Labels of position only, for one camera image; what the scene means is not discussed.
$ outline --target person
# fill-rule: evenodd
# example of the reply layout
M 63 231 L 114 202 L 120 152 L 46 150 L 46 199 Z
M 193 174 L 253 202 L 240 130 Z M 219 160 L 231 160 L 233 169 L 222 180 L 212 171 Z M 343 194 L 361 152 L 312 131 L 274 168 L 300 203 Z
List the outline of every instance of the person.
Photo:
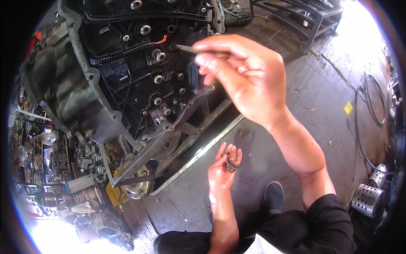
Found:
M 272 181 L 264 195 L 269 220 L 255 238 L 239 239 L 230 191 L 238 170 L 228 170 L 225 161 L 239 165 L 242 152 L 222 143 L 208 170 L 212 232 L 164 233 L 154 242 L 155 253 L 349 253 L 350 216 L 337 200 L 320 146 L 285 105 L 281 55 L 239 35 L 212 36 L 193 48 L 203 52 L 195 63 L 206 75 L 204 84 L 217 79 L 240 113 L 273 136 L 299 178 L 304 210 L 282 213 L 283 188 Z

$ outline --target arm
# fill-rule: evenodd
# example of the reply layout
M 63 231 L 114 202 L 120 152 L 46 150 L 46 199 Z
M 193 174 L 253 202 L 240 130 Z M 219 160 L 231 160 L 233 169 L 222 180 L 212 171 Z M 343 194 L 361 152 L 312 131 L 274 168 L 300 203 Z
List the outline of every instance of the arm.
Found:
M 234 181 L 235 172 L 229 171 L 225 161 L 229 157 L 231 161 L 239 165 L 242 158 L 241 149 L 230 144 L 226 154 L 222 153 L 226 147 L 222 143 L 216 155 L 216 161 L 209 168 L 209 198 L 212 204 L 213 230 L 210 239 L 209 253 L 230 253 L 238 245 L 238 226 L 235 219 L 233 202 L 231 200 L 231 184 Z
M 193 47 L 197 51 L 230 54 L 228 59 L 212 53 L 197 55 L 199 73 L 206 75 L 206 85 L 218 79 L 237 109 L 273 135 L 286 162 L 300 179 L 305 209 L 319 197 L 335 194 L 323 152 L 285 105 L 282 57 L 239 35 L 209 37 Z

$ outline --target forearm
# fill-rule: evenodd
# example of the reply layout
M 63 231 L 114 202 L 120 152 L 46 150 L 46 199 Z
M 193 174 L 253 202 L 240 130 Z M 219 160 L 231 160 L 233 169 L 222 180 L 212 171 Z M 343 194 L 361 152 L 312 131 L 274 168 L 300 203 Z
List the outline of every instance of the forearm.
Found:
M 231 192 L 210 190 L 209 198 L 213 213 L 209 253 L 230 253 L 237 247 L 239 239 Z
M 320 146 L 286 107 L 272 128 L 265 126 L 278 144 L 288 165 L 298 175 L 311 174 L 325 168 Z

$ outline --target knee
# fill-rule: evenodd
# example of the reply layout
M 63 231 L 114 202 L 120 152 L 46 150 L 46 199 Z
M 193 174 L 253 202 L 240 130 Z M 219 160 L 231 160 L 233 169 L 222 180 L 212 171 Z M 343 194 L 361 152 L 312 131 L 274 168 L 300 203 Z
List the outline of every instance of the knee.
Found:
M 153 242 L 155 254 L 173 253 L 176 248 L 176 238 L 180 232 L 169 231 L 158 236 Z

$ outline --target yellow sticker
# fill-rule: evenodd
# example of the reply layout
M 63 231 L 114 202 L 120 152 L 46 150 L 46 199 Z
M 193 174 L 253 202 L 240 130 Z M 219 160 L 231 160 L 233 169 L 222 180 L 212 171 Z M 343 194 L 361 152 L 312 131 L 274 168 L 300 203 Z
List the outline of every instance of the yellow sticker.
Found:
M 352 110 L 352 105 L 350 102 L 347 102 L 346 106 L 344 107 L 344 111 L 347 113 L 347 115 L 349 115 L 351 110 Z

